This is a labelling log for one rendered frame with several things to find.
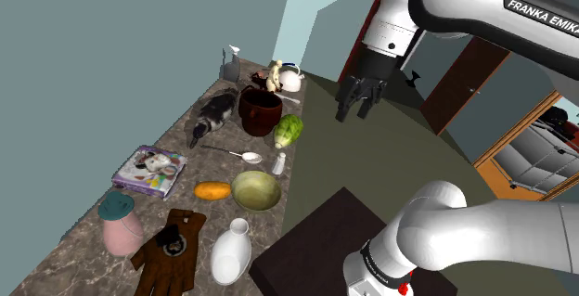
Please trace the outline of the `white vase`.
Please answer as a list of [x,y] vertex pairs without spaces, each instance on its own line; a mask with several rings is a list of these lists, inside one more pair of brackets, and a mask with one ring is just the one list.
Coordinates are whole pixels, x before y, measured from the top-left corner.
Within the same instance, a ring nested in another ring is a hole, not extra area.
[[232,285],[247,269],[252,251],[249,229],[245,219],[235,218],[212,246],[211,273],[217,284]]

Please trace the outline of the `brown leather glove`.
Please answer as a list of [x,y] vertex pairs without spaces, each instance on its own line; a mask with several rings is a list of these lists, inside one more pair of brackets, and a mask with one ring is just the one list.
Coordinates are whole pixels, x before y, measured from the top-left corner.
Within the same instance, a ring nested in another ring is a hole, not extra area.
[[135,271],[143,266],[134,296],[182,296],[195,283],[199,232],[207,217],[171,209],[166,224],[133,255]]

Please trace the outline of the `dark brown pot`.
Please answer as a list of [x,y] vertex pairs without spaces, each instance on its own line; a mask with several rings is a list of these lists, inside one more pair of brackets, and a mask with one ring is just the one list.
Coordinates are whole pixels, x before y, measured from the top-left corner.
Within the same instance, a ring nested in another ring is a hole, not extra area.
[[279,123],[283,109],[280,97],[272,92],[247,85],[238,101],[242,128],[251,136],[266,136]]

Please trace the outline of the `purple picture book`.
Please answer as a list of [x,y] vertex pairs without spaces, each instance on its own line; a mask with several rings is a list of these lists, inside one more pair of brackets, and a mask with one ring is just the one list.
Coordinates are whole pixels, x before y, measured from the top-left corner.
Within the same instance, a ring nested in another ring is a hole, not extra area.
[[187,158],[161,148],[140,146],[111,177],[116,187],[168,199]]

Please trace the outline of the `cream figurine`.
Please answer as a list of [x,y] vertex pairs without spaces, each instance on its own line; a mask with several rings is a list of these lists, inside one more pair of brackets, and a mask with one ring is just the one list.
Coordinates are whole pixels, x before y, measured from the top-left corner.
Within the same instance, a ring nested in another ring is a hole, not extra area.
[[281,90],[281,83],[279,81],[279,70],[282,67],[283,61],[277,60],[271,67],[266,78],[266,89],[268,92],[278,92]]

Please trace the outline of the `white salt shaker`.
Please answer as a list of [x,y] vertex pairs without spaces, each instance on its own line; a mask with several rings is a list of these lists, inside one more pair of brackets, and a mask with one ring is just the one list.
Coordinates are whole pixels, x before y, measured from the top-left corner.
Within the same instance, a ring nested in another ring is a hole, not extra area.
[[286,154],[284,152],[279,152],[271,169],[272,174],[281,175],[285,168],[285,161]]

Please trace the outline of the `white kettle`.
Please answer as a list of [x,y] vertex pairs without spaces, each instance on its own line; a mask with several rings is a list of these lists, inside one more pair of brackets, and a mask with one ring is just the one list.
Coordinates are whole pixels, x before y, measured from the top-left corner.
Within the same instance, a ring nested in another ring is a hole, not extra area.
[[301,72],[301,69],[295,63],[283,63],[283,67],[292,67],[295,71],[281,71],[279,73],[279,82],[281,84],[281,88],[287,92],[299,92],[302,86],[302,80],[304,79],[304,74]]

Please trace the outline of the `green bowl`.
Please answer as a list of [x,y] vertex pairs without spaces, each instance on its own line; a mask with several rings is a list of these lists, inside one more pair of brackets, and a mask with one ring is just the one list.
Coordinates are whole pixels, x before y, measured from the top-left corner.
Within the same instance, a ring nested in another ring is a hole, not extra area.
[[265,212],[282,196],[281,186],[272,175],[262,171],[238,174],[231,183],[231,194],[238,206],[248,212]]

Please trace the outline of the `green cabbage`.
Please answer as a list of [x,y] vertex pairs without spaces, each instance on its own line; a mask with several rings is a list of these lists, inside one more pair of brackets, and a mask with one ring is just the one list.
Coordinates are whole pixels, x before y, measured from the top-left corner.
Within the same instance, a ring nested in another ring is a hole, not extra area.
[[303,122],[293,114],[283,116],[274,131],[274,145],[285,148],[295,142],[302,133]]

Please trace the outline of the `silver spoon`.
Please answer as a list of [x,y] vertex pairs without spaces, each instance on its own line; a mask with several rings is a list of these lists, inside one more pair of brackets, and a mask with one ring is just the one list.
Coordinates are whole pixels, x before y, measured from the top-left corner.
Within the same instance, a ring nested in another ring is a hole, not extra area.
[[249,164],[259,164],[260,162],[263,161],[263,157],[255,152],[234,152],[234,151],[230,151],[230,150],[226,150],[224,148],[217,148],[217,147],[212,147],[212,146],[206,146],[206,145],[201,145],[202,148],[208,148],[208,149],[214,149],[214,150],[220,150],[220,151],[224,151],[225,153],[231,154],[231,155],[235,155],[240,157],[241,159],[243,159],[245,162],[249,163]]

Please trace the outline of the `black and white duck figure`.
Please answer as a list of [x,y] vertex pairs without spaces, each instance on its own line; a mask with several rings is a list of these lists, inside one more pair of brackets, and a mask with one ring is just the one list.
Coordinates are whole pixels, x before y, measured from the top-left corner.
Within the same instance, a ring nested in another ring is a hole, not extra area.
[[208,133],[217,131],[225,125],[237,105],[238,95],[239,91],[236,88],[226,88],[220,94],[211,97],[201,107],[192,130],[189,148],[195,147]]

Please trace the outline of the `brown door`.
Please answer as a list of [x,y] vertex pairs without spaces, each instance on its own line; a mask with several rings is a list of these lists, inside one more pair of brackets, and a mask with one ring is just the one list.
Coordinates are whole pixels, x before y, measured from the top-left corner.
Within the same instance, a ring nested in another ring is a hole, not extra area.
[[435,135],[455,119],[509,54],[509,50],[478,37],[466,44],[420,107]]

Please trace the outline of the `orange potato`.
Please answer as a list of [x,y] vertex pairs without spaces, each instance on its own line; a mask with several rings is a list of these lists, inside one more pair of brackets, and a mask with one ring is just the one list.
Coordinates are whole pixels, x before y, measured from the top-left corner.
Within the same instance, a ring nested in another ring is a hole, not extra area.
[[194,195],[199,199],[226,199],[231,194],[231,186],[221,181],[202,181],[194,186]]

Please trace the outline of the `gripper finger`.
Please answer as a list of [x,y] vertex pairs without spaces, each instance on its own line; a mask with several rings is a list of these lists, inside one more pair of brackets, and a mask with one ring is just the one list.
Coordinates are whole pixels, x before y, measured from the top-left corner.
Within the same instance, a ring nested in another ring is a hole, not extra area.
[[367,82],[367,86],[363,88],[360,95],[360,98],[363,99],[363,103],[360,110],[357,112],[359,118],[365,119],[372,107],[380,102],[386,90],[386,85],[387,83],[385,81]]
[[335,96],[338,102],[338,110],[336,113],[336,120],[344,122],[350,107],[363,94],[362,80],[353,76],[344,78],[340,83],[340,88]]

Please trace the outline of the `pink jar with teal lid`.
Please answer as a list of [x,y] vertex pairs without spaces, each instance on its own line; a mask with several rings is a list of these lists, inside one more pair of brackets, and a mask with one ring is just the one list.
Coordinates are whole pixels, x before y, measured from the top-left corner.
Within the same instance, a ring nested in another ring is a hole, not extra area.
[[103,241],[114,256],[136,252],[143,243],[143,227],[134,212],[135,201],[119,191],[111,191],[99,204],[103,220]]

